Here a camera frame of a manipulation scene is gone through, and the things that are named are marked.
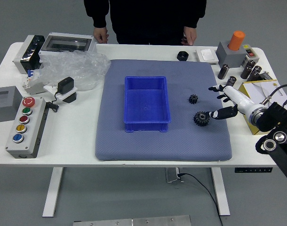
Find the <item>person's right hand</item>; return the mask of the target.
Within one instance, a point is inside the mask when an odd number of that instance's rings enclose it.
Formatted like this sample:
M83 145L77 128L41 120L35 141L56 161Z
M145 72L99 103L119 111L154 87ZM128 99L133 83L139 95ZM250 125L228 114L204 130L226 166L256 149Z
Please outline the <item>person's right hand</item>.
M97 28L95 27L93 30L93 36L97 43L99 44L107 44L108 43L108 30L106 27L103 28Z

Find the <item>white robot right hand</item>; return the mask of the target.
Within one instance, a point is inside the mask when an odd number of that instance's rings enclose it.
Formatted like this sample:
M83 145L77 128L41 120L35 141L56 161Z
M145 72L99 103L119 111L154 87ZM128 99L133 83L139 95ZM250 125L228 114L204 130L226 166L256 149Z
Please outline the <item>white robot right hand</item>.
M258 115L263 114L263 112L267 109L266 106L262 104L255 104L250 98L232 86L217 85L210 87L209 90L214 92L223 92L224 94L218 96L217 98L220 99L226 97L224 102L230 100L234 103L234 106L225 107L212 112L205 112L207 117L211 117L216 120L235 117L237 113L240 112L241 114L246 115L249 121L253 124L257 121Z

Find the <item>person's left hand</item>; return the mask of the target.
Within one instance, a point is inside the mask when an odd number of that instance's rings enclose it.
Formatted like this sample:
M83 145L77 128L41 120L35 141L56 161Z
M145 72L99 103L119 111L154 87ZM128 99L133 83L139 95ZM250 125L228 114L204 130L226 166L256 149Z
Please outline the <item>person's left hand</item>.
M196 38L197 31L196 28L184 27L183 29L184 37L182 38L181 43L185 46L193 46Z

